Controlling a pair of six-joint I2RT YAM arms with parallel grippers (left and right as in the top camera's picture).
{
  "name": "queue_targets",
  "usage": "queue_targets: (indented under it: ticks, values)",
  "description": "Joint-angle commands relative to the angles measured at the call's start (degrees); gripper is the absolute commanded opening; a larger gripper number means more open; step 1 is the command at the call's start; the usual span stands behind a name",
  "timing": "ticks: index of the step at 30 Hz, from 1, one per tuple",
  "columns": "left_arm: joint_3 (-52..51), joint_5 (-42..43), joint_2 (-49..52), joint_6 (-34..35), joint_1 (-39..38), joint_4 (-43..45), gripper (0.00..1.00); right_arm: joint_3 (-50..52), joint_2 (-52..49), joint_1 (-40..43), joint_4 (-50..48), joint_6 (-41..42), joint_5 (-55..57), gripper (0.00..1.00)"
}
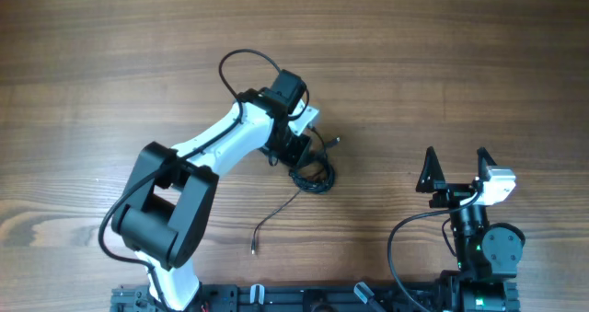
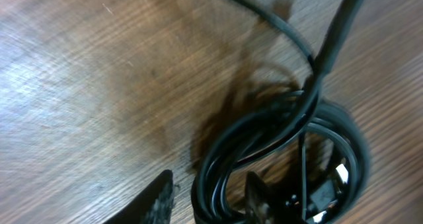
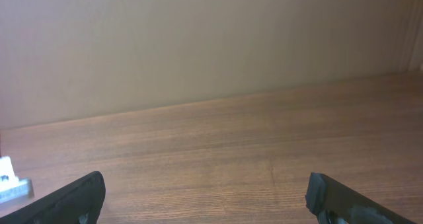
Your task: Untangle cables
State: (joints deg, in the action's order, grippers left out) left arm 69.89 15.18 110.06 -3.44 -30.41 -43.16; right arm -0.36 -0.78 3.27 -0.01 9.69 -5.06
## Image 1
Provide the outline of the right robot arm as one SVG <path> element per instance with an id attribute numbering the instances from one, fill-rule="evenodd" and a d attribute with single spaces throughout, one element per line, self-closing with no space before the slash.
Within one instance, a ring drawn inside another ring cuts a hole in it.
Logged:
<path id="1" fill-rule="evenodd" d="M 426 150 L 416 191 L 431 193 L 431 208 L 448 209 L 458 270 L 435 281 L 433 311 L 514 312 L 521 309 L 513 279 L 523 257 L 524 233 L 507 223 L 492 224 L 487 209 L 503 202 L 516 186 L 516 175 L 500 167 L 488 151 L 478 151 L 478 176 L 471 183 L 445 180 L 434 149 Z"/>

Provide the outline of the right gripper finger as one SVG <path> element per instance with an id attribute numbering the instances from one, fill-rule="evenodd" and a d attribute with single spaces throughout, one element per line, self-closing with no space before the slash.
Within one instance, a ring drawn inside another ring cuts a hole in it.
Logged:
<path id="1" fill-rule="evenodd" d="M 434 193 L 445 189 L 445 176 L 437 154 L 435 153 L 434 148 L 429 146 L 426 150 L 422 172 L 416 185 L 416 191 L 420 193 Z"/>
<path id="2" fill-rule="evenodd" d="M 490 171 L 494 169 L 497 166 L 497 164 L 485 147 L 480 147 L 477 150 L 477 155 L 478 177 L 480 180 L 488 181 L 491 178 Z"/>

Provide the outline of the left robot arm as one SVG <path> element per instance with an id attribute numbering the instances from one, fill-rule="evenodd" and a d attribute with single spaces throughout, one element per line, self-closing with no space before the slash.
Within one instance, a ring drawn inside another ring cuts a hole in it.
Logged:
<path id="1" fill-rule="evenodd" d="M 237 94 L 223 119 L 187 142 L 148 144 L 134 164 L 123 194 L 104 223 L 144 266 L 148 297 L 162 311 L 184 311 L 201 283 L 191 257 L 202 241 L 218 181 L 244 156 L 259 150 L 298 169 L 307 160 L 303 133 L 318 110 L 303 102 L 302 78 L 279 71 L 271 87 Z"/>

